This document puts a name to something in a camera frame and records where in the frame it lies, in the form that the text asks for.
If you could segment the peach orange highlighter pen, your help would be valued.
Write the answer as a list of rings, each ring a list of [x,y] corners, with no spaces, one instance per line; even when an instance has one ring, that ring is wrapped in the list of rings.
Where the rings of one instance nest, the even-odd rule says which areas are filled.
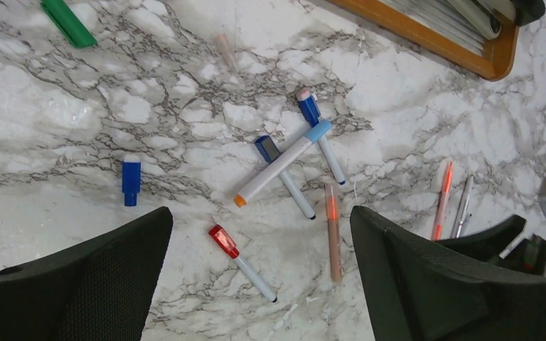
[[[340,215],[338,211],[339,204],[336,184],[325,184],[325,192],[331,279],[334,283],[340,283],[343,274],[341,267],[341,236],[339,232]]]

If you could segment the translucent highlighter cap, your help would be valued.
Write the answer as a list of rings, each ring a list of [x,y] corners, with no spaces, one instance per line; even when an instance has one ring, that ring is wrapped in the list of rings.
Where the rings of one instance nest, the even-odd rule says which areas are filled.
[[[224,33],[221,33],[215,37],[215,43],[224,61],[228,64],[230,69],[233,72],[237,72],[238,71],[237,59],[235,56],[235,52],[232,49],[232,46],[230,45],[228,37]]]

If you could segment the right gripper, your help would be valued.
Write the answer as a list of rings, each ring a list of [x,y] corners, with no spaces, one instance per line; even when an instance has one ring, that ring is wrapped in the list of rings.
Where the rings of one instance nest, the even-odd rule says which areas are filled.
[[[511,249],[507,256],[500,253],[523,232],[527,220],[512,215],[499,224],[465,237],[439,240],[437,243],[464,256],[504,269],[541,276],[546,264],[546,240],[532,234]]]

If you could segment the green cap marker pen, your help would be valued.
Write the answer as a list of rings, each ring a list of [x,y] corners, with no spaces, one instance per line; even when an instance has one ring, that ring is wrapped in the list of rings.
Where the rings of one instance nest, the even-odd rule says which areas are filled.
[[[451,238],[452,239],[457,238],[456,237],[456,232],[457,232],[457,229],[458,229],[458,225],[462,221],[462,219],[465,218],[466,214],[468,214],[467,209],[468,209],[468,206],[469,206],[469,200],[470,200],[470,197],[471,197],[472,189],[473,189],[473,176],[470,175],[466,179],[464,191],[462,193],[460,203],[459,203],[458,212],[456,214],[456,220],[455,220],[454,226],[453,226],[453,228],[451,230]]]

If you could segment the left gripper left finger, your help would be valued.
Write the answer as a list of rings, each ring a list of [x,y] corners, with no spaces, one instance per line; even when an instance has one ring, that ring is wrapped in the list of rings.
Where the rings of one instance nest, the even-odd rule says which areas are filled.
[[[0,271],[0,340],[140,340],[173,229],[167,207]]]

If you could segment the green marker cap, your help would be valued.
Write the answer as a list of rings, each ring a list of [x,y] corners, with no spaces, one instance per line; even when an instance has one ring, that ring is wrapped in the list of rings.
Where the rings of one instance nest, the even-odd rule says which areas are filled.
[[[41,8],[74,48],[89,48],[97,40],[63,0],[41,0]]]

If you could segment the blue marker cap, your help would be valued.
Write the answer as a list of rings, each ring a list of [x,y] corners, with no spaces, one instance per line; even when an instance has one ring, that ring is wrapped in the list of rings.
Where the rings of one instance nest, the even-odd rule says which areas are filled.
[[[127,154],[122,160],[122,193],[124,205],[134,207],[141,191],[141,160],[134,154]]]

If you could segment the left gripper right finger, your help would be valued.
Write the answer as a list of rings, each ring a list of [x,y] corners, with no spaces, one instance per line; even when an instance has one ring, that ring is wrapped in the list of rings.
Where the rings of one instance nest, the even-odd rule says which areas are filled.
[[[363,206],[350,230],[376,340],[546,340],[546,277],[464,256]]]

